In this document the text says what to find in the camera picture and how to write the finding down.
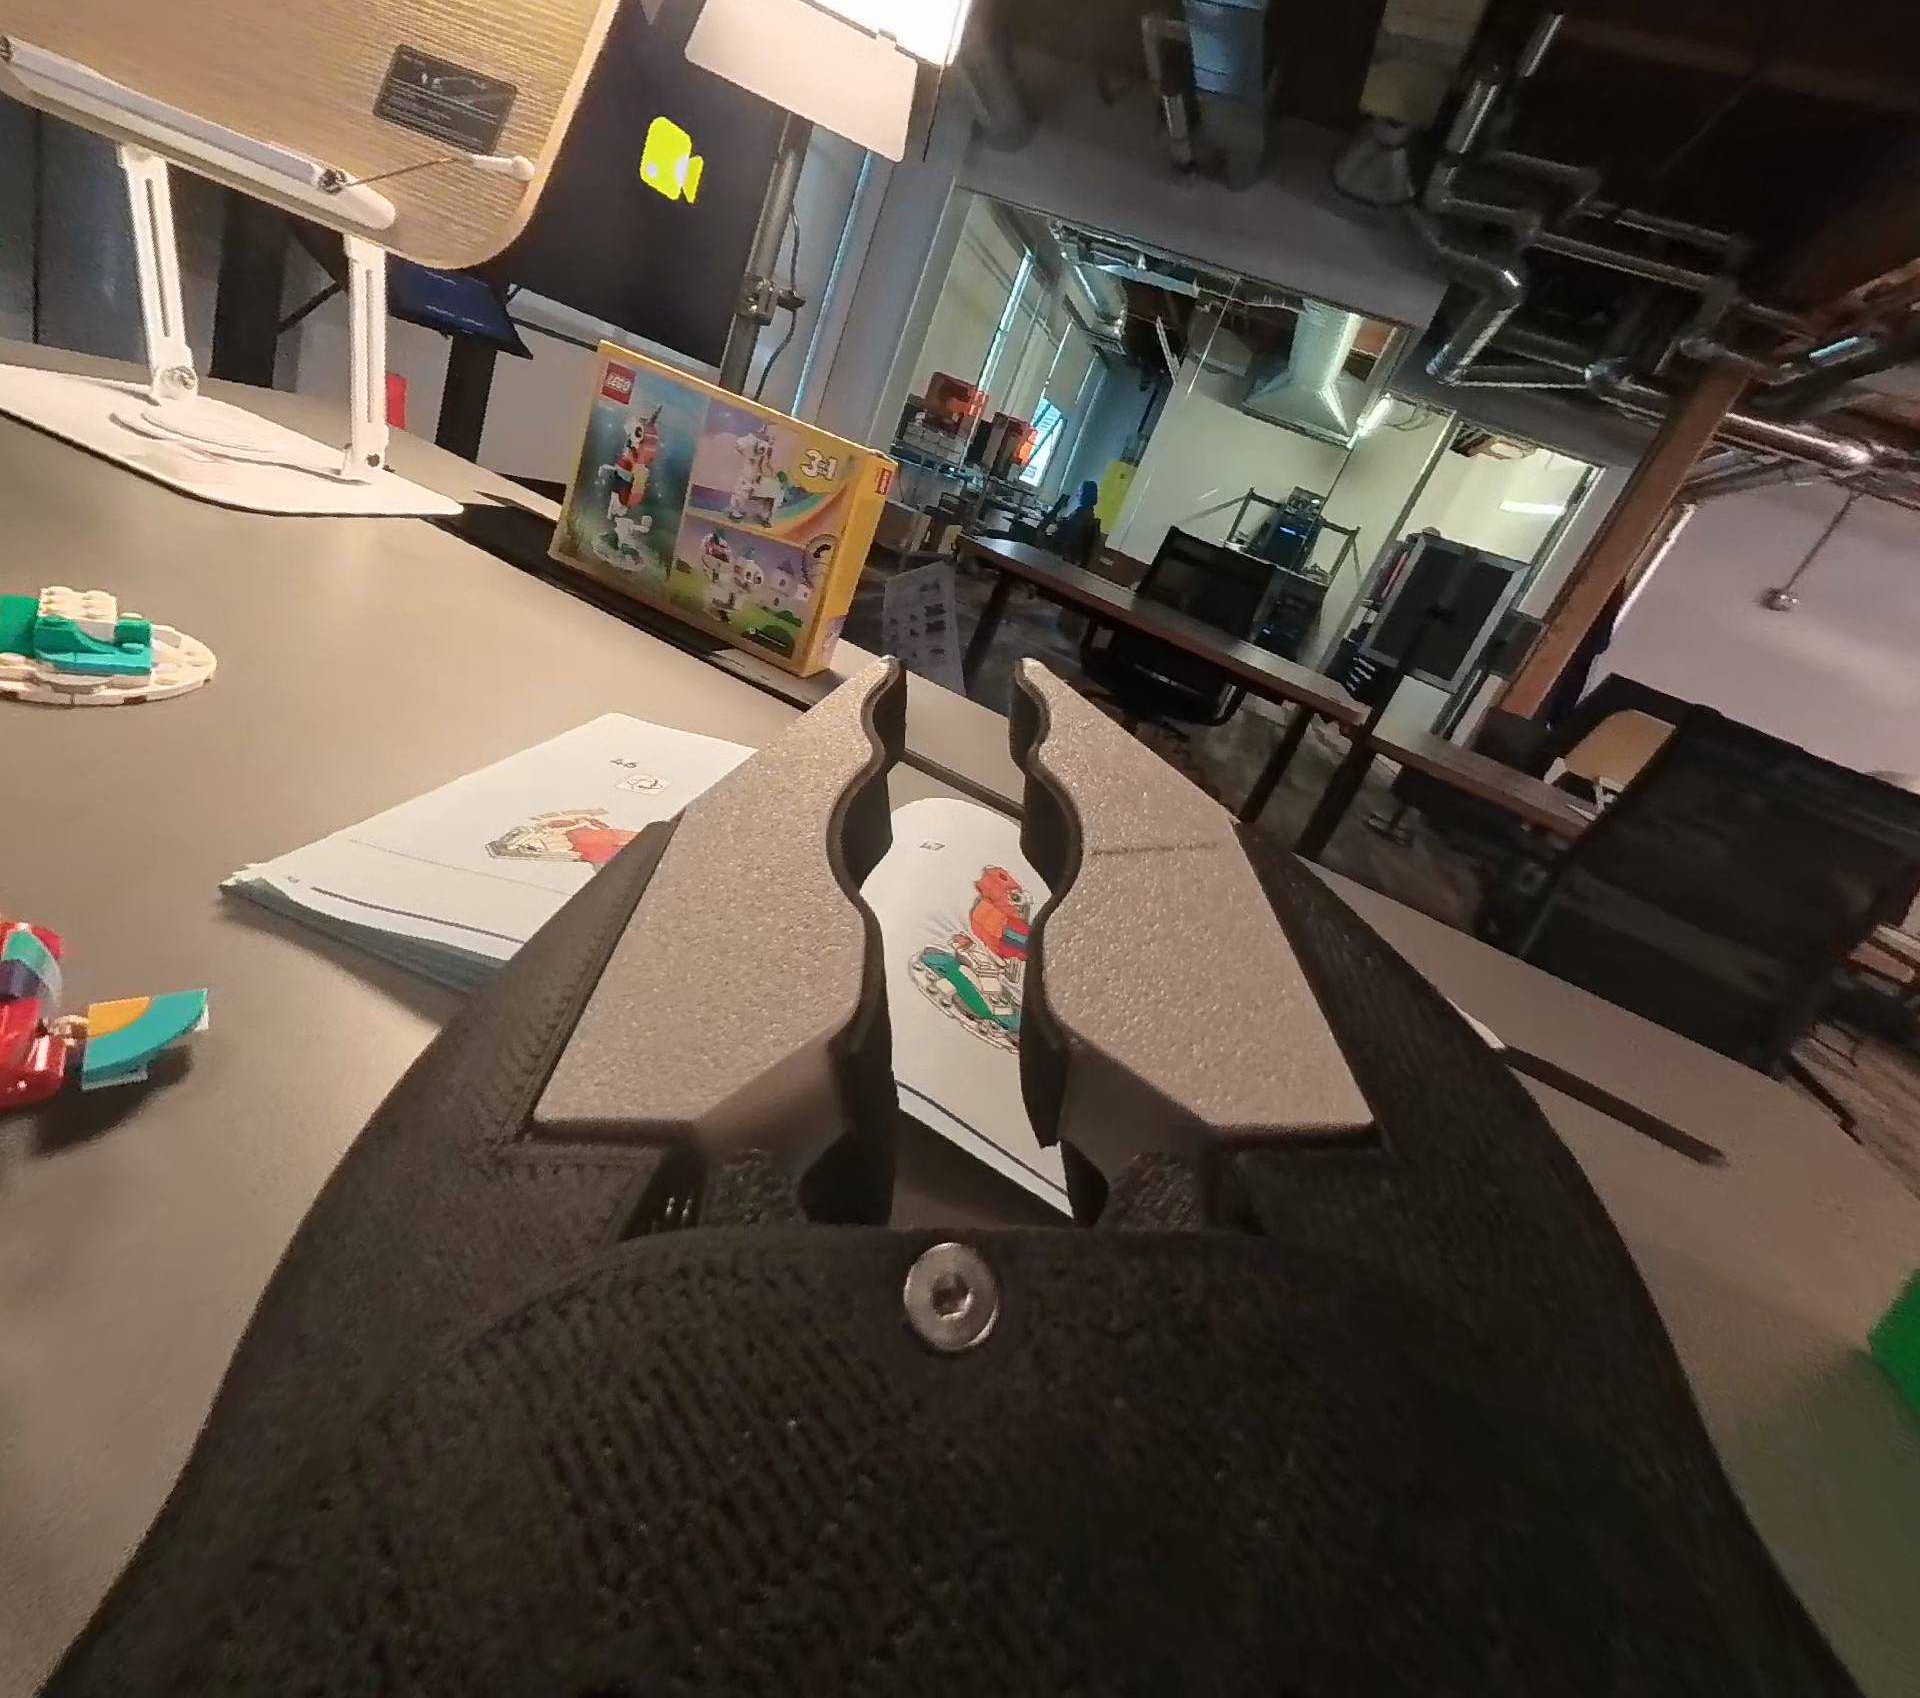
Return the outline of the colourful lego body assembly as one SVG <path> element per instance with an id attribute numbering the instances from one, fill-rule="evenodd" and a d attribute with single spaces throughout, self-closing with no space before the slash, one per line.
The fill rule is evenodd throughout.
<path id="1" fill-rule="evenodd" d="M 64 942 L 27 920 L 2 920 L 2 1114 L 143 1085 L 153 1063 L 208 1026 L 204 990 L 95 1001 L 64 997 Z"/>

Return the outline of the white round lego base assembly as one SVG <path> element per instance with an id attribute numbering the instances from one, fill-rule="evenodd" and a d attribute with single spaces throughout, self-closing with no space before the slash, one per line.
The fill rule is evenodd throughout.
<path id="1" fill-rule="evenodd" d="M 183 699 L 217 659 L 200 640 L 123 610 L 103 591 L 43 586 L 2 597 L 2 701 L 107 710 Z"/>

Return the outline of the black office chair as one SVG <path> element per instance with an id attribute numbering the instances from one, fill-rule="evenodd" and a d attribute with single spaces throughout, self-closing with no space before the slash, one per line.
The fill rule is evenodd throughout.
<path id="1" fill-rule="evenodd" d="M 1281 576 L 1266 558 L 1172 527 L 1133 601 L 1219 637 L 1256 643 Z M 1114 630 L 1102 666 L 1099 678 L 1127 729 L 1140 722 L 1218 729 L 1244 702 L 1244 689 L 1226 672 L 1133 630 Z"/>

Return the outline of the wooden support post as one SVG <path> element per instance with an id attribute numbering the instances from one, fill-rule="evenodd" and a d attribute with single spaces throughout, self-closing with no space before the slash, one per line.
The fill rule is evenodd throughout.
<path id="1" fill-rule="evenodd" d="M 1711 366 L 1658 427 L 1625 487 L 1553 597 L 1531 649 L 1503 685 L 1493 710 L 1533 719 L 1571 664 L 1586 635 L 1623 586 L 1667 519 L 1678 491 L 1714 443 L 1749 383 L 1741 366 Z"/>

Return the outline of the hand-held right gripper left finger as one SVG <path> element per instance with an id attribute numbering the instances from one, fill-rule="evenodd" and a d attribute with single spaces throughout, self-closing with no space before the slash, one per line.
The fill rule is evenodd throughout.
<path id="1" fill-rule="evenodd" d="M 542 1086 L 542 1135 L 894 1164 L 862 889 L 894 846 L 904 716 L 902 662 L 873 659 L 679 812 Z"/>

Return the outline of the green plastic bin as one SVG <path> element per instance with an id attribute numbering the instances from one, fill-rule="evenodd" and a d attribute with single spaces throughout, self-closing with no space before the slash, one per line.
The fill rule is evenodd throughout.
<path id="1" fill-rule="evenodd" d="M 1881 1316 L 1868 1331 L 1876 1368 L 1896 1391 L 1913 1420 L 1920 1412 L 1920 1277 L 1907 1274 Z"/>

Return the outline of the dark screen with yellow icon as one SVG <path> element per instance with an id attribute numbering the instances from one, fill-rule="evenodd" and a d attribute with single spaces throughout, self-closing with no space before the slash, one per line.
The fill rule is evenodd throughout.
<path id="1" fill-rule="evenodd" d="M 785 114 L 619 0 L 532 220 L 492 276 L 718 366 Z"/>

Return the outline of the light stand pole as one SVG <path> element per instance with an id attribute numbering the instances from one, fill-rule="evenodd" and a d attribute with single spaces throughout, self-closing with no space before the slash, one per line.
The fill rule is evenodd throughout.
<path id="1" fill-rule="evenodd" d="M 764 331 L 778 315 L 795 312 L 802 306 L 799 289 L 789 280 L 797 274 L 797 266 L 785 271 L 782 266 L 787 258 L 795 261 L 799 252 L 799 185 L 810 142 L 812 125 L 787 113 L 733 298 L 731 325 L 718 366 L 722 391 L 739 393 L 747 386 Z"/>

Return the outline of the black mesh chair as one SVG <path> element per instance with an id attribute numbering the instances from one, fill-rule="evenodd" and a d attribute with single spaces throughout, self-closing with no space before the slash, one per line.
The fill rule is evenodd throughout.
<path id="1" fill-rule="evenodd" d="M 1477 934 L 1779 1076 L 1851 952 L 1915 898 L 1917 796 L 1695 706 Z"/>

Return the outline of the open lego instruction booklet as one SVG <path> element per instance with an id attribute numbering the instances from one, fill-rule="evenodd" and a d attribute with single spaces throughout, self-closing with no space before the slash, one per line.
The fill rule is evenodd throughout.
<path id="1" fill-rule="evenodd" d="M 220 890 L 448 990 L 474 993 L 651 823 L 747 749 L 604 715 Z M 865 880 L 883 958 L 899 1108 L 1044 1206 L 1068 1213 L 1060 1150 L 1035 1140 L 1018 1040 L 1025 947 L 1045 900 L 1013 820 L 913 798 Z"/>

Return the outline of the long dark table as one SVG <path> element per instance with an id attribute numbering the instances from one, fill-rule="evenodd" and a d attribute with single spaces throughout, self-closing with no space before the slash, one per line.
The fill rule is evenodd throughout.
<path id="1" fill-rule="evenodd" d="M 1199 620 L 1154 602 L 1140 602 L 1124 586 L 1070 564 L 1042 549 L 1007 538 L 964 533 L 955 541 L 955 558 L 970 558 L 991 573 L 991 589 L 972 627 L 961 654 L 961 678 L 973 687 L 978 670 L 991 651 L 1007 601 L 1018 584 L 1107 630 L 1140 635 L 1166 649 L 1188 654 L 1224 674 L 1247 697 L 1273 706 L 1290 706 L 1273 751 L 1254 787 L 1235 808 L 1235 820 L 1249 827 L 1260 820 L 1284 774 L 1298 757 L 1313 721 L 1348 732 L 1368 724 L 1372 713 L 1331 678 L 1264 653 L 1260 646 L 1216 630 Z"/>

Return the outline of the white printed sheet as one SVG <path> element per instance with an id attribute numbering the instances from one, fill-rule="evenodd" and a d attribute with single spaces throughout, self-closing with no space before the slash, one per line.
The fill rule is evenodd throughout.
<path id="1" fill-rule="evenodd" d="M 880 651 L 913 678 L 965 697 L 954 564 L 934 558 L 880 586 Z"/>

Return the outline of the yellow lego set box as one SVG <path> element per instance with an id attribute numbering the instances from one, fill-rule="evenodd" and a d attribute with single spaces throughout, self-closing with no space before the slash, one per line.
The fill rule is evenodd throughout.
<path id="1" fill-rule="evenodd" d="M 548 556 L 813 678 L 898 478 L 883 452 L 605 340 Z"/>

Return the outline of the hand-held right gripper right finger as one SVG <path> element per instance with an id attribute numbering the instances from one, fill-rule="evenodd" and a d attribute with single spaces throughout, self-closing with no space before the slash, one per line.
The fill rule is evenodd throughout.
<path id="1" fill-rule="evenodd" d="M 1365 1145 L 1378 1120 L 1235 823 L 1045 664 L 1011 678 L 1019 1094 L 1068 1175 Z"/>

